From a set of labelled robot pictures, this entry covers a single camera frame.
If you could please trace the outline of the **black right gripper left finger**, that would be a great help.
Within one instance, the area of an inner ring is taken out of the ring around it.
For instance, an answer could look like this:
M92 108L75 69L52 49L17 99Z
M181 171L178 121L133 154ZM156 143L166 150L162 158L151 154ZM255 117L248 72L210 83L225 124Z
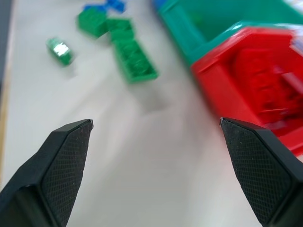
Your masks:
M0 192L0 227L66 227L81 186L93 120L52 131Z

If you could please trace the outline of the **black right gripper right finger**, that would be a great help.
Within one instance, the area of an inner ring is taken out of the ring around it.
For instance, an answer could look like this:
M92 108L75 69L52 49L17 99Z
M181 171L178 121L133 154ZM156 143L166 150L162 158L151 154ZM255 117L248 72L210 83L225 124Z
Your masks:
M303 163L269 129L221 118L232 166L262 227L303 227Z

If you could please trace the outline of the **red building brick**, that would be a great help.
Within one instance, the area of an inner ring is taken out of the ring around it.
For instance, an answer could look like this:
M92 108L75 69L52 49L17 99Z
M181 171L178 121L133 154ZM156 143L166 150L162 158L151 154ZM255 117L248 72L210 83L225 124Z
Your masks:
M242 49L232 66L241 92L262 121L303 117L303 80L279 68L270 49Z

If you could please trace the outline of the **red plastic bin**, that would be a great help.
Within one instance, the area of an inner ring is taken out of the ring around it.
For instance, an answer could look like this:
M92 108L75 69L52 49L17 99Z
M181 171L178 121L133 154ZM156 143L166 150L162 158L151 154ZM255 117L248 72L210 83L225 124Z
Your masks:
M303 80L303 26L246 27L192 65L192 72L214 112L270 129L296 156L303 155L303 117L264 122L253 111L232 73L238 51L270 49L275 64Z

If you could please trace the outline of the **small green lego piece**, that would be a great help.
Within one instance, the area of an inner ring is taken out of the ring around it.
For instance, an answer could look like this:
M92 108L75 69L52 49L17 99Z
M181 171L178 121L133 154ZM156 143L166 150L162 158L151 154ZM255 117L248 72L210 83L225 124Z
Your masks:
M47 39L46 47L50 54L63 66L69 66L73 61L73 51L64 40L59 37Z

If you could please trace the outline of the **long green building brick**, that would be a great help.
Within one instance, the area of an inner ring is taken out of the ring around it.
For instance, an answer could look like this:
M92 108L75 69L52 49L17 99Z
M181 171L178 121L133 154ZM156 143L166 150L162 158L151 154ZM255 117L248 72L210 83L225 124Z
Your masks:
M158 77L157 70L145 54L133 30L110 30L109 34L118 66L128 83L146 82Z

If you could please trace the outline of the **square green building brick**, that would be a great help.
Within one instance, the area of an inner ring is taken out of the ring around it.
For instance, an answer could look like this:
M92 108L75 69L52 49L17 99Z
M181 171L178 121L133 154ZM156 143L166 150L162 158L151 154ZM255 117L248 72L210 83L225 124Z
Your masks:
M97 8L83 10L77 16L78 28L96 38L108 32L107 15Z

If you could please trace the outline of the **green plastic bin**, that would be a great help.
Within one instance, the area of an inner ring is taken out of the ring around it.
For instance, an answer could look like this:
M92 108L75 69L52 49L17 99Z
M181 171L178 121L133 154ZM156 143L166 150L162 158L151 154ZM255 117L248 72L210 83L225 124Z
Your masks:
M156 12L189 66L245 27L303 25L285 0L167 0Z

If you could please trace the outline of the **small green building brick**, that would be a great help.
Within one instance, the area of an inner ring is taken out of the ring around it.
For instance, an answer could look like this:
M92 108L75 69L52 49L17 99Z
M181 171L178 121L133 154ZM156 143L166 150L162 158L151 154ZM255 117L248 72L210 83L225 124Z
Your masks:
M111 18L107 20L109 31L131 31L132 24L129 19Z

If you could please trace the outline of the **blue building brick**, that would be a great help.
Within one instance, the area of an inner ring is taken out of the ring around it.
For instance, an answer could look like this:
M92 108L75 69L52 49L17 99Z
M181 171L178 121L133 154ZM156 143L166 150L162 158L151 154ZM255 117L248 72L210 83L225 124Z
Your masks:
M106 0L104 3L90 3L86 4L83 7L83 10L88 10L91 8L95 8L101 12L107 12L109 9L115 10L118 13L125 12L125 2L122 0Z

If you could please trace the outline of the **blue plastic bin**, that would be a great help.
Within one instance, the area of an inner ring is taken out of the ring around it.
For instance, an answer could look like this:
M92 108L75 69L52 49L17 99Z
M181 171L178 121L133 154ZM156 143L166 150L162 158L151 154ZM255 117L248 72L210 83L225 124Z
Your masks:
M156 10L159 10L166 2L167 0L151 0L151 3Z

